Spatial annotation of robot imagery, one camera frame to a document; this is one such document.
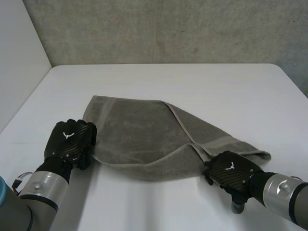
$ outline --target cable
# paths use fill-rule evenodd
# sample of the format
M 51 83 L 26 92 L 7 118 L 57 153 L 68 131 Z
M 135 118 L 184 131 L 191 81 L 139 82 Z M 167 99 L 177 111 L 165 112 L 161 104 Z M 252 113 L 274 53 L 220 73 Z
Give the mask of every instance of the cable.
M 13 190 L 14 193 L 16 193 L 17 196 L 20 194 L 20 192 L 17 191 L 17 188 L 21 184 L 21 182 L 23 181 L 23 178 L 32 174 L 32 173 L 33 172 L 25 172 L 25 173 L 21 174 L 20 176 L 18 176 L 14 180 L 14 183 L 12 184 L 12 190 Z
M 303 181 L 303 180 L 302 180 L 301 178 L 299 178 L 299 177 L 295 177 L 295 176 L 291 176 L 291 177 Z

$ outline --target concrete wall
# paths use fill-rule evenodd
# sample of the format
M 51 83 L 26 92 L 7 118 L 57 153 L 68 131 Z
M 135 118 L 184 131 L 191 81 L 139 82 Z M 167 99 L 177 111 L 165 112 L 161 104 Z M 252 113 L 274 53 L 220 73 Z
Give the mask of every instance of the concrete wall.
M 1 0 L 0 132 L 50 69 L 23 2 Z
M 307 0 L 24 0 L 53 66 L 271 63 L 308 95 Z

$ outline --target black robotic glove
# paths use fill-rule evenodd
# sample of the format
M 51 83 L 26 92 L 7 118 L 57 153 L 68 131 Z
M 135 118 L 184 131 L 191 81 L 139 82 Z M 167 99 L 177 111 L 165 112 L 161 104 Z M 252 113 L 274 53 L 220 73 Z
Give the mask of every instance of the black robotic glove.
M 97 129 L 93 123 L 69 119 L 53 128 L 44 158 L 59 157 L 72 167 L 85 170 L 90 165 L 90 148 L 95 145 Z
M 232 196 L 232 211 L 240 214 L 247 200 L 252 197 L 249 193 L 249 179 L 256 172 L 263 172 L 254 162 L 247 158 L 225 151 L 208 162 L 205 162 L 205 179 L 209 185 L 215 182 Z

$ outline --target white table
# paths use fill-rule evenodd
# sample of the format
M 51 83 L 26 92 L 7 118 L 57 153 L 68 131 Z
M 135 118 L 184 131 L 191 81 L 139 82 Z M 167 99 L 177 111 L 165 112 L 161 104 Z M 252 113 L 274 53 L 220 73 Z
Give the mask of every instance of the white table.
M 64 65 L 53 68 L 0 134 L 0 175 L 34 171 L 58 121 L 82 118 L 93 95 L 163 100 L 271 153 L 265 171 L 308 181 L 308 99 L 272 64 Z M 53 231 L 301 230 L 200 177 L 129 179 L 99 163 L 74 170 Z

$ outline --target gray towel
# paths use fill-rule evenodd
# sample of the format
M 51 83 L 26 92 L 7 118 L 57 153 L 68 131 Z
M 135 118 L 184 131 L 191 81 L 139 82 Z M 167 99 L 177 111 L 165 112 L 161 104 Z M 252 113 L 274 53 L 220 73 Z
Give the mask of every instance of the gray towel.
M 93 96 L 83 119 L 97 127 L 93 157 L 142 180 L 200 175 L 204 161 L 226 150 L 260 165 L 269 153 L 163 101 Z

